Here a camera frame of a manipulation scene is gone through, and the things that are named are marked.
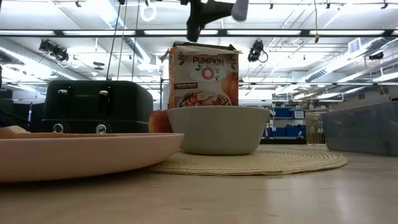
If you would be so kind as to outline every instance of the cereal box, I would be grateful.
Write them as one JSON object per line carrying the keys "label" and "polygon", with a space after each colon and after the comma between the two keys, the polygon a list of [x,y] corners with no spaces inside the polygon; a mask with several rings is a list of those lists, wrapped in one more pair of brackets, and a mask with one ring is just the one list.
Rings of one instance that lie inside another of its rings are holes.
{"label": "cereal box", "polygon": [[168,109],[238,105],[238,54],[229,47],[175,42],[170,49]]}

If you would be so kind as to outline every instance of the black toaster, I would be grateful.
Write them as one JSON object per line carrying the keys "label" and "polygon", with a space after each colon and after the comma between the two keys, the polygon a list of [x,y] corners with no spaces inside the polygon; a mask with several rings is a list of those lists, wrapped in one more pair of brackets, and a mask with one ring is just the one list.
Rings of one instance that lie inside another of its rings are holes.
{"label": "black toaster", "polygon": [[42,122],[45,132],[146,133],[152,112],[152,95],[133,82],[54,80]]}

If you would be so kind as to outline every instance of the gray storage box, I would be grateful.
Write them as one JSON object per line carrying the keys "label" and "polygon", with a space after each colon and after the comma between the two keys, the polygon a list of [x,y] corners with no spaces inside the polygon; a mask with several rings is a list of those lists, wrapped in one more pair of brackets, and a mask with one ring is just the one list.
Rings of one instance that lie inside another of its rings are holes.
{"label": "gray storage box", "polygon": [[398,101],[322,114],[330,150],[398,156]]}

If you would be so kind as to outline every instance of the cardboard box flap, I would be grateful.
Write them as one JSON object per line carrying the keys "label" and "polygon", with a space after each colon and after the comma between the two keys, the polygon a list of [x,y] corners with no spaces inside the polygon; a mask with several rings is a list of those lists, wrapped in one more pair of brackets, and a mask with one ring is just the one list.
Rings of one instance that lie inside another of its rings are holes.
{"label": "cardboard box flap", "polygon": [[242,52],[236,50],[232,45],[228,47],[217,45],[196,44],[190,42],[176,41],[173,44],[185,55],[219,55],[219,54],[241,54]]}

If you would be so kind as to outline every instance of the round placemat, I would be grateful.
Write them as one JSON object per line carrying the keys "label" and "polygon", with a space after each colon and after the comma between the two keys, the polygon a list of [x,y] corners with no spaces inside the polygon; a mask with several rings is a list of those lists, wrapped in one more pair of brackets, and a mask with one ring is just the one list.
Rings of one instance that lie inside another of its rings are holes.
{"label": "round placemat", "polygon": [[282,175],[334,169],[347,162],[341,154],[290,149],[258,149],[246,156],[199,156],[178,152],[149,170],[188,175]]}

